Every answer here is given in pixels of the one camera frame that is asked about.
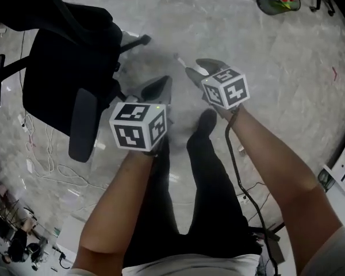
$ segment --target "white cable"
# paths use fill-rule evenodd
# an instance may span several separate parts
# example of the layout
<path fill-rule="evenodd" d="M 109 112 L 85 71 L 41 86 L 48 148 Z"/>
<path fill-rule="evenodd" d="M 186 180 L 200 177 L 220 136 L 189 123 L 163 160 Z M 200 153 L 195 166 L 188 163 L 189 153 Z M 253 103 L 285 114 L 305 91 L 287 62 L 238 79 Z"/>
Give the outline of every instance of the white cable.
<path fill-rule="evenodd" d="M 50 180 L 50 181 L 56 181 L 56 182 L 60 182 L 60 183 L 64 183 L 64 184 L 68 184 L 68 185 L 72 185 L 72 186 L 76 186 L 76 187 L 88 187 L 88 186 L 91 186 L 91 187 L 94 187 L 94 188 L 99 188 L 99 189 L 102 189 L 102 190 L 106 190 L 105 188 L 103 187 L 100 187 L 100 186 L 96 186 L 96 185 L 92 185 L 91 183 L 89 183 L 87 180 L 84 179 L 84 177 L 78 175 L 72 168 L 70 167 L 67 167 L 63 164 L 59 164 L 57 166 L 57 170 L 58 172 L 60 173 L 61 176 L 63 177 L 66 177 L 66 178 L 79 178 L 81 179 L 82 181 L 84 181 L 84 185 L 80 185 L 80 184 L 76 184 L 76 183 L 71 183 L 71 182 L 66 182 L 66 181 L 61 181 L 61 180 L 56 180 L 56 179 L 52 179 L 52 178 L 48 178 L 52 172 L 55 170 L 55 163 L 52 159 L 52 150 L 53 150 L 53 147 L 52 147 L 52 137 L 53 137 L 53 128 L 51 129 L 51 134 L 49 136 L 48 134 L 48 131 L 47 131 L 47 125 L 45 126 L 45 132 L 46 132 L 46 137 L 47 137 L 47 154 L 48 154 L 48 170 L 45 170 L 45 168 L 43 167 L 43 165 L 38 161 L 38 159 L 36 158 L 36 155 L 33 151 L 33 134 L 35 132 L 35 124 L 33 122 L 33 117 L 32 115 L 30 115 L 29 113 L 27 113 L 25 115 L 25 120 L 26 120 L 26 124 L 30 124 L 30 128 L 27 126 L 28 128 L 28 132 L 29 132 L 29 141 L 26 142 L 25 144 L 25 148 L 28 152 L 27 154 L 27 159 L 30 160 L 30 162 L 32 163 L 32 166 L 33 166 L 33 171 L 34 171 L 34 174 L 37 178 L 40 178 L 40 179 L 44 179 L 44 180 Z M 36 168 L 35 168 L 35 164 L 33 163 L 32 159 L 30 159 L 30 155 L 33 155 L 34 157 L 34 160 L 41 166 L 43 172 L 45 172 L 44 175 L 41 175 L 37 172 Z M 65 175 L 62 173 L 62 171 L 60 170 L 61 167 L 64 167 L 64 168 L 67 168 L 68 170 L 71 170 L 74 175 Z"/>
<path fill-rule="evenodd" d="M 173 202 L 173 205 L 192 205 L 194 202 Z"/>
<path fill-rule="evenodd" d="M 89 205 L 89 206 L 84 206 L 80 209 L 76 209 L 76 210 L 73 210 L 71 213 L 75 213 L 75 212 L 79 212 L 80 210 L 84 210 L 84 209 L 88 209 L 88 208 L 92 208 L 93 206 L 96 206 L 97 204 L 93 204 L 93 205 Z"/>

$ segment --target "gray floor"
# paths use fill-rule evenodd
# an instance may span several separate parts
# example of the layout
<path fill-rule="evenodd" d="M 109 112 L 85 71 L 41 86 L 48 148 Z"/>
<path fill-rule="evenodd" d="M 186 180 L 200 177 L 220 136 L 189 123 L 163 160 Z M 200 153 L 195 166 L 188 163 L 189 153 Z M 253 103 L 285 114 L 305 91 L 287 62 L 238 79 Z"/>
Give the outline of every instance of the gray floor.
<path fill-rule="evenodd" d="M 291 146 L 316 174 L 345 130 L 345 26 L 340 14 L 330 17 L 324 5 L 317 13 L 311 13 L 308 7 L 314 5 L 315 0 L 301 0 L 300 11 L 274 17 L 263 14 L 255 0 L 65 1 L 104 7 L 120 28 L 153 37 L 147 47 L 138 47 L 122 57 L 118 79 L 124 88 L 164 74 L 174 80 L 170 193 L 182 233 L 187 232 L 191 222 L 196 190 L 185 144 L 207 105 L 201 100 L 202 93 L 173 59 L 175 52 L 190 65 L 196 58 L 209 57 L 245 72 L 251 93 L 251 99 L 246 102 L 248 110 Z M 36 31 L 26 32 L 24 55 L 28 54 L 35 34 Z M 22 33 L 10 30 L 0 38 L 0 53 L 6 54 L 8 63 L 19 59 L 21 42 Z M 336 81 L 332 67 L 338 73 Z M 56 98 L 44 101 L 52 102 Z M 33 208 L 49 230 L 61 227 L 64 218 L 74 211 L 74 216 L 86 219 L 92 207 L 76 210 L 94 205 L 102 190 L 90 186 L 69 187 L 29 174 L 25 148 L 28 134 L 17 119 L 23 112 L 17 74 L 5 81 L 2 90 L 0 169 L 3 181 Z M 71 167 L 92 184 L 106 187 L 126 154 L 114 144 L 108 124 L 110 113 L 111 109 L 103 114 L 98 136 L 106 148 L 96 148 L 86 164 L 67 156 L 68 137 L 55 132 L 52 141 L 55 165 Z M 38 120 L 34 125 L 34 151 L 47 168 L 45 126 Z M 225 122 L 220 120 L 212 140 L 237 189 L 224 128 Z M 236 137 L 232 139 L 237 148 Z M 247 156 L 238 155 L 237 161 L 244 187 L 261 181 Z M 82 184 L 79 179 L 69 180 L 56 170 L 51 178 Z M 80 196 L 69 189 L 78 191 Z M 251 193 L 261 205 L 268 190 L 259 185 Z M 255 209 L 249 203 L 243 205 L 243 212 L 250 218 Z M 266 202 L 263 215 L 268 226 L 281 222 L 280 211 L 272 197 Z M 259 224 L 258 216 L 250 221 L 250 225 Z"/>

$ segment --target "red object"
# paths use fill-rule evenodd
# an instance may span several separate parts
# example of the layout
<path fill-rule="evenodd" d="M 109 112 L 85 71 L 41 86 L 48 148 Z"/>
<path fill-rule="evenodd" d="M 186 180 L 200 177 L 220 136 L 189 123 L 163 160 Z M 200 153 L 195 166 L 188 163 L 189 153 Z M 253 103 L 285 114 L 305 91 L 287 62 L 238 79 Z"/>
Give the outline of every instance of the red object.
<path fill-rule="evenodd" d="M 334 77 L 333 81 L 336 81 L 336 78 L 338 77 L 338 73 L 336 72 L 334 67 L 332 67 L 332 70 L 333 70 L 333 73 L 335 74 L 335 77 Z"/>

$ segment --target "wire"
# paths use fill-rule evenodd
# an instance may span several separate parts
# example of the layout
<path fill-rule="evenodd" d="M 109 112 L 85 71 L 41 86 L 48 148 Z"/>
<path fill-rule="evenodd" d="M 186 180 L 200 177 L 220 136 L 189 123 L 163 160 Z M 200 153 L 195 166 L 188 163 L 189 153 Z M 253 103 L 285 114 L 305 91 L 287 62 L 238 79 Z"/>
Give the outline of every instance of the wire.
<path fill-rule="evenodd" d="M 265 262 L 263 261 L 263 255 L 262 255 L 262 254 L 260 255 L 260 260 L 261 260 L 261 262 L 262 262 L 262 267 L 264 267 L 264 266 L 265 266 L 265 264 L 264 264 Z"/>
<path fill-rule="evenodd" d="M 23 55 L 24 35 L 25 35 L 25 31 L 23 32 L 22 46 L 21 46 L 21 54 L 20 54 L 19 60 L 22 59 L 22 55 Z M 23 93 L 23 84 L 22 84 L 22 74 L 21 74 L 21 70 L 19 71 L 19 82 L 20 82 L 20 84 L 21 84 L 22 93 Z"/>
<path fill-rule="evenodd" d="M 247 191 L 249 191 L 249 190 L 251 190 L 251 189 L 253 189 L 255 186 L 257 186 L 257 185 L 263 185 L 263 186 L 266 186 L 266 184 L 264 184 L 264 183 L 262 183 L 262 182 L 257 182 L 256 184 L 254 184 L 252 187 L 249 187 L 248 189 L 247 189 Z M 240 193 L 240 194 L 237 194 L 236 196 L 238 197 L 238 196 L 242 196 L 243 194 L 245 194 L 245 193 Z"/>
<path fill-rule="evenodd" d="M 264 276 L 267 276 L 267 264 L 269 263 L 270 259 L 267 260 L 265 267 L 264 267 Z"/>
<path fill-rule="evenodd" d="M 234 171 L 235 171 L 235 175 L 236 175 L 236 178 L 237 178 L 237 184 L 239 185 L 239 188 L 249 198 L 249 200 L 252 202 L 253 206 L 257 210 L 260 222 L 262 223 L 262 228 L 263 228 L 263 233 L 264 233 L 264 240 L 265 240 L 264 242 L 266 243 L 267 251 L 269 253 L 269 258 L 270 258 L 270 260 L 271 260 L 271 262 L 272 262 L 272 264 L 274 266 L 274 269 L 275 269 L 275 276 L 277 276 L 278 275 L 278 267 L 277 267 L 276 261 L 274 260 L 274 258 L 272 256 L 272 252 L 271 252 L 271 249 L 270 249 L 269 236 L 267 234 L 267 229 L 266 229 L 265 221 L 264 221 L 264 219 L 262 217 L 262 214 L 260 213 L 260 209 L 259 209 L 258 204 L 254 201 L 254 199 L 250 196 L 249 192 L 242 185 L 242 180 L 240 179 L 239 170 L 237 168 L 237 164 L 236 164 L 236 160 L 235 160 L 235 156 L 234 156 L 234 151 L 232 149 L 232 145 L 231 145 L 231 142 L 230 142 L 229 133 L 230 133 L 230 129 L 231 129 L 235 119 L 236 119 L 236 116 L 233 115 L 232 118 L 230 119 L 230 122 L 228 123 L 228 125 L 226 127 L 225 138 L 226 138 L 226 142 L 227 142 L 227 145 L 228 145 L 228 148 L 229 148 L 229 152 L 230 152 L 230 155 L 231 155 L 232 164 L 234 166 Z"/>
<path fill-rule="evenodd" d="M 63 269 L 69 270 L 70 267 L 65 268 L 65 267 L 62 265 L 62 260 L 63 260 L 63 259 L 65 259 L 65 255 L 64 255 L 64 253 L 62 252 L 62 254 L 60 255 L 60 259 L 59 259 L 59 264 L 61 265 L 61 267 L 62 267 Z"/>
<path fill-rule="evenodd" d="M 19 60 L 22 59 L 22 56 L 23 56 L 23 45 L 24 45 L 24 35 L 25 35 L 25 31 L 23 31 L 23 38 L 22 38 L 22 45 L 21 45 L 21 54 L 20 54 L 20 57 L 19 57 Z M 21 88 L 22 88 L 22 95 L 23 95 L 23 83 L 22 83 L 22 73 L 21 73 L 22 70 L 19 71 L 19 82 L 21 84 Z M 24 109 L 24 123 L 23 123 L 23 127 L 25 126 L 25 117 L 27 115 L 27 110 Z"/>
<path fill-rule="evenodd" d="M 262 204 L 262 206 L 259 208 L 259 210 L 262 210 L 263 206 L 265 205 L 266 201 L 268 200 L 269 196 L 270 196 L 271 193 L 269 193 L 266 197 L 266 199 L 264 200 L 264 203 Z M 248 223 L 250 220 L 252 220 L 258 213 L 256 213 L 254 216 L 252 216 L 249 220 L 248 220 Z"/>
<path fill-rule="evenodd" d="M 96 205 L 97 205 L 97 204 L 93 204 L 93 205 L 89 205 L 89 206 L 84 206 L 84 207 L 82 207 L 82 208 L 80 208 L 80 209 L 73 210 L 73 211 L 71 212 L 71 214 L 72 214 L 72 213 L 75 213 L 75 212 L 79 212 L 79 211 L 84 210 L 84 209 L 92 208 L 93 206 L 96 206 Z"/>
<path fill-rule="evenodd" d="M 50 181 L 56 181 L 56 182 L 60 182 L 63 184 L 67 184 L 67 185 L 72 185 L 72 186 L 76 186 L 76 187 L 94 187 L 94 188 L 98 188 L 98 189 L 102 189 L 102 190 L 106 190 L 106 188 L 97 186 L 97 185 L 93 185 L 91 183 L 89 183 L 87 180 L 84 179 L 84 177 L 78 175 L 72 168 L 65 166 L 63 164 L 58 164 L 58 166 L 56 167 L 57 171 L 60 173 L 61 176 L 65 177 L 65 178 L 78 178 L 80 180 L 83 181 L 83 184 L 77 184 L 77 183 L 71 183 L 71 182 L 66 182 L 66 181 L 62 181 L 62 180 L 57 180 L 57 179 L 53 179 L 50 178 L 49 176 L 55 171 L 55 162 L 52 159 L 52 151 L 53 151 L 53 147 L 52 147 L 52 137 L 53 137 L 53 131 L 54 128 L 51 128 L 50 134 L 48 132 L 48 125 L 45 126 L 45 133 L 46 133 L 46 138 L 47 138 L 47 154 L 48 154 L 48 158 L 47 158 L 47 162 L 48 162 L 48 166 L 47 169 L 44 168 L 44 166 L 39 162 L 39 160 L 36 158 L 36 155 L 33 151 L 33 134 L 35 132 L 35 124 L 33 122 L 33 117 L 31 114 L 27 114 L 26 115 L 26 120 L 27 120 L 27 128 L 28 128 L 28 132 L 29 132 L 29 141 L 26 142 L 25 144 L 25 148 L 28 152 L 27 154 L 27 160 L 30 161 L 32 163 L 32 168 L 33 168 L 33 172 L 35 174 L 35 176 L 39 179 L 43 179 L 43 180 L 50 180 Z M 42 172 L 44 172 L 45 174 L 40 174 L 36 168 L 35 168 L 35 164 L 33 162 L 33 160 L 30 158 L 30 156 L 33 156 L 34 160 L 37 162 L 37 164 L 40 165 L 40 167 L 42 168 Z M 62 172 L 61 168 L 65 168 L 68 169 L 70 171 L 72 171 L 72 175 L 66 175 L 64 174 L 64 172 Z"/>

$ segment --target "black pants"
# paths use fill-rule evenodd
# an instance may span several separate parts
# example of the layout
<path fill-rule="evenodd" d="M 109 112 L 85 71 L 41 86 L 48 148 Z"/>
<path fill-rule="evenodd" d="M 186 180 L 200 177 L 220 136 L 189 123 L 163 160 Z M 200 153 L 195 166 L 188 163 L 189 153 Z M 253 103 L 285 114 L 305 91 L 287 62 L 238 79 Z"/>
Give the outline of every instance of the black pants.
<path fill-rule="evenodd" d="M 262 252 L 248 230 L 233 184 L 208 136 L 194 133 L 187 143 L 197 194 L 187 235 L 178 232 L 168 193 L 169 146 L 152 165 L 136 228 L 124 257 L 124 267 L 150 263 L 172 255 L 200 254 L 234 258 Z"/>

